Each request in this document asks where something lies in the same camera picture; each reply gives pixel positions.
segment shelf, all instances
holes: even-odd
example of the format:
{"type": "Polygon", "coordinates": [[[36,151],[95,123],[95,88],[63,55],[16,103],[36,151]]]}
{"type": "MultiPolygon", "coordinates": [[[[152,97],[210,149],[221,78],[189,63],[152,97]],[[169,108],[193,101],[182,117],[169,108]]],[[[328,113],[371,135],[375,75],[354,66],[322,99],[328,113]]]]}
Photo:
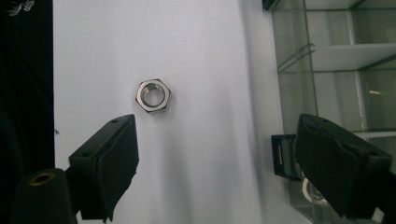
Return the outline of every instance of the shelf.
{"type": "Polygon", "coordinates": [[[396,55],[396,44],[311,47],[314,71],[352,71],[396,55]]]}
{"type": "Polygon", "coordinates": [[[305,0],[306,9],[347,9],[358,0],[305,0]]]}

